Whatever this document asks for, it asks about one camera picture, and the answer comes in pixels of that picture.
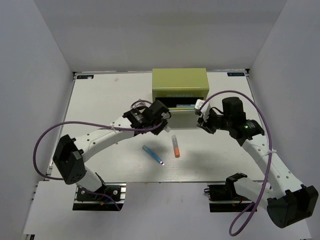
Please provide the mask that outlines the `blue highlighter pen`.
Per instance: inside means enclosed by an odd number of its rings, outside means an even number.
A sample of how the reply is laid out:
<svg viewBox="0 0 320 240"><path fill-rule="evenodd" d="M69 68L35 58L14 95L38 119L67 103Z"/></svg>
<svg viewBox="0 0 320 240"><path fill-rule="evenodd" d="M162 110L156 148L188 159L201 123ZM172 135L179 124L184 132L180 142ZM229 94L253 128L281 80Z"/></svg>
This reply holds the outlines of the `blue highlighter pen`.
<svg viewBox="0 0 320 240"><path fill-rule="evenodd" d="M165 163L162 161L162 159L153 151L151 150L149 147L147 147L146 145L142 146L142 149L149 155L151 156L157 163L159 163L160 165L164 166Z"/></svg>
<svg viewBox="0 0 320 240"><path fill-rule="evenodd" d="M176 108L194 108L195 104L177 104Z"/></svg>

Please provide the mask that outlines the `green metal drawer chest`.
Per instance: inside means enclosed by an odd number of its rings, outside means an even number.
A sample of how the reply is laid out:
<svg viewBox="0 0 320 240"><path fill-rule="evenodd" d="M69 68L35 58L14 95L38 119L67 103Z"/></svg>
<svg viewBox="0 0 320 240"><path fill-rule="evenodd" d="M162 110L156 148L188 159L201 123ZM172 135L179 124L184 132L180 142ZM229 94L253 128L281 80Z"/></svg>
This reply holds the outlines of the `green metal drawer chest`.
<svg viewBox="0 0 320 240"><path fill-rule="evenodd" d="M189 111L193 107L177 108L178 104L196 104L205 100L210 90L205 68L154 68L152 70L152 100L161 101L169 110Z"/></svg>

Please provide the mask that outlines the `orange highlighter pen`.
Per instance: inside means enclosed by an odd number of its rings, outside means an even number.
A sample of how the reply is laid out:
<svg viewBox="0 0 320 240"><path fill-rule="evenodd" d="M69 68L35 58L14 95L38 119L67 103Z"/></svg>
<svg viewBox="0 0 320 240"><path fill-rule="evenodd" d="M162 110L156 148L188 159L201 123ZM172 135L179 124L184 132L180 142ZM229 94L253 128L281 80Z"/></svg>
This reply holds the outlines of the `orange highlighter pen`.
<svg viewBox="0 0 320 240"><path fill-rule="evenodd" d="M172 135L171 136L171 140L172 140L174 156L176 158L179 158L180 157L180 149L179 149L179 145L178 145L177 136L176 135Z"/></svg>

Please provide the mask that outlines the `green highlighter pen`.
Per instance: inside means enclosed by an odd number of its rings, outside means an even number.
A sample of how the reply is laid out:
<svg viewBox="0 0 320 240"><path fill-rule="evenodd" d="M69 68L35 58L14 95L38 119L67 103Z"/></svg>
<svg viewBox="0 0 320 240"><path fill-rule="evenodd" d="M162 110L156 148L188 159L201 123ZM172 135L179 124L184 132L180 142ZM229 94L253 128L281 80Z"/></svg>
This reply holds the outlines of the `green highlighter pen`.
<svg viewBox="0 0 320 240"><path fill-rule="evenodd" d="M169 126L165 126L163 128L164 131L166 131L167 133L169 133L171 131L171 128Z"/></svg>

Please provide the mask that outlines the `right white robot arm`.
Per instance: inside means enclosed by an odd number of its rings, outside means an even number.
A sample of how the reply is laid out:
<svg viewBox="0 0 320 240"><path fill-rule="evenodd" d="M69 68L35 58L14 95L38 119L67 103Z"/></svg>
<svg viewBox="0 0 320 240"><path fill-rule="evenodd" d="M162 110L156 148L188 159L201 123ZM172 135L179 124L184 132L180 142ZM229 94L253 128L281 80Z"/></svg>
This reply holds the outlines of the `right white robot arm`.
<svg viewBox="0 0 320 240"><path fill-rule="evenodd" d="M274 149L269 149L265 131L255 120L249 120L238 97L222 100L217 114L204 100L196 101L199 116L197 126L209 134L227 131L252 157L267 178L271 189L263 190L259 206L264 208L279 228L295 224L312 216L319 193L314 186L305 186L286 167Z"/></svg>

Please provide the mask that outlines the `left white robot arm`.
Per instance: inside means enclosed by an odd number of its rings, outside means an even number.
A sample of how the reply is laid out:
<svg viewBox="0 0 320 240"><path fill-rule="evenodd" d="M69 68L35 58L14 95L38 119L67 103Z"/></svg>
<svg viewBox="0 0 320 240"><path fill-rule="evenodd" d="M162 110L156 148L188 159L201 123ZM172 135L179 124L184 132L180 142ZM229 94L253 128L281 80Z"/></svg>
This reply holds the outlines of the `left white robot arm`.
<svg viewBox="0 0 320 240"><path fill-rule="evenodd" d="M68 134L62 136L53 154L53 162L67 185L75 184L99 200L105 196L107 186L85 163L123 140L146 133L157 136L167 128L171 116L168 107L159 100L150 106L136 106L93 132L74 138Z"/></svg>

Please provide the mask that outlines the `right blue corner label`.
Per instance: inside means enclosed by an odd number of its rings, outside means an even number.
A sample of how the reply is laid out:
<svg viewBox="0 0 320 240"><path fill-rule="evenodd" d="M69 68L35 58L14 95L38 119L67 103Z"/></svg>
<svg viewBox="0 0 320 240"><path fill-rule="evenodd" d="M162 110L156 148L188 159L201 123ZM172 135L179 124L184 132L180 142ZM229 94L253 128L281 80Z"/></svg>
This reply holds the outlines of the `right blue corner label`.
<svg viewBox="0 0 320 240"><path fill-rule="evenodd" d="M244 77L245 74L243 72L228 72L228 77Z"/></svg>

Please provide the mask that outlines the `blue corner label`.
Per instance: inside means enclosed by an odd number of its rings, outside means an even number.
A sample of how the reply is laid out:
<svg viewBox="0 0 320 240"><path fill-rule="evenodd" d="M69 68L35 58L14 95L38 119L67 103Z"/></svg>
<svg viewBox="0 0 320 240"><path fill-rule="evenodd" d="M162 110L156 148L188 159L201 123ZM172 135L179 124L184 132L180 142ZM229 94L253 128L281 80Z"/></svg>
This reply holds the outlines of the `blue corner label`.
<svg viewBox="0 0 320 240"><path fill-rule="evenodd" d="M243 72L228 72L228 77L244 77L245 74Z"/></svg>
<svg viewBox="0 0 320 240"><path fill-rule="evenodd" d="M76 79L77 80L88 80L88 79L93 79L94 75L93 74L85 74L85 75L77 75Z"/></svg>

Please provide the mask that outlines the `left blue corner label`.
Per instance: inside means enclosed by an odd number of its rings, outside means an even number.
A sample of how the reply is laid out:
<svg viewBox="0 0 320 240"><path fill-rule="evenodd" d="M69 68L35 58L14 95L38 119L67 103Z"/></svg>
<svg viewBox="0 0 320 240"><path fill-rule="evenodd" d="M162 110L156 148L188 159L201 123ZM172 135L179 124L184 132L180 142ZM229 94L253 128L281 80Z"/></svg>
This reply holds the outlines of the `left blue corner label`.
<svg viewBox="0 0 320 240"><path fill-rule="evenodd" d="M88 80L88 79L93 79L94 75L93 74L85 74L85 75L77 75L76 79L77 80Z"/></svg>

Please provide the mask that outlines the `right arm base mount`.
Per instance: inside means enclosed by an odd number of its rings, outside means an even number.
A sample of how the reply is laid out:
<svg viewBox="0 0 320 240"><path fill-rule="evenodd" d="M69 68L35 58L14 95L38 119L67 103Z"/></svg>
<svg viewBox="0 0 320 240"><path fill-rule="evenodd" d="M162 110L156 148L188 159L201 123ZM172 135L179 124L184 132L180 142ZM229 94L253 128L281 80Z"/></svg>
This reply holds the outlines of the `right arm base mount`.
<svg viewBox="0 0 320 240"><path fill-rule="evenodd" d="M231 196L224 184L207 185L203 192L208 196L211 213L240 213L252 202L240 195Z"/></svg>

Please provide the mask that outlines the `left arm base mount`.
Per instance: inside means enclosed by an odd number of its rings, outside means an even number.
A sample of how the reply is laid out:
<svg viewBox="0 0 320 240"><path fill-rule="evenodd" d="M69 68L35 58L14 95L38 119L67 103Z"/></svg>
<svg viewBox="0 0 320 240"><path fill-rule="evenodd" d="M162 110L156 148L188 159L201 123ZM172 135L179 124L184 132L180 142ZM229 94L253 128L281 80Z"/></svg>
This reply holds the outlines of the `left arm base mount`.
<svg viewBox="0 0 320 240"><path fill-rule="evenodd" d="M126 198L126 183L106 183L96 192L76 188L73 211L118 212Z"/></svg>

